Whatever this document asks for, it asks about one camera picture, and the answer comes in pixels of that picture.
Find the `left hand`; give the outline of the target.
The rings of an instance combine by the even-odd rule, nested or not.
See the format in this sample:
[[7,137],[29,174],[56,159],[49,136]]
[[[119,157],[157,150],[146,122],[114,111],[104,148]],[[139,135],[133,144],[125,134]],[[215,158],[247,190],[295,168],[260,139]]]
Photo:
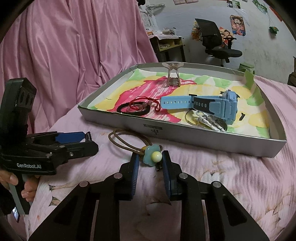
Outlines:
[[[6,189],[9,188],[10,184],[16,186],[19,182],[15,174],[3,169],[0,170],[0,179],[1,179],[1,184]],[[39,180],[40,180],[40,177],[35,175],[33,177],[29,177],[25,182],[24,189],[22,190],[21,195],[27,202],[33,202],[34,197],[36,195],[36,190],[39,184]]]

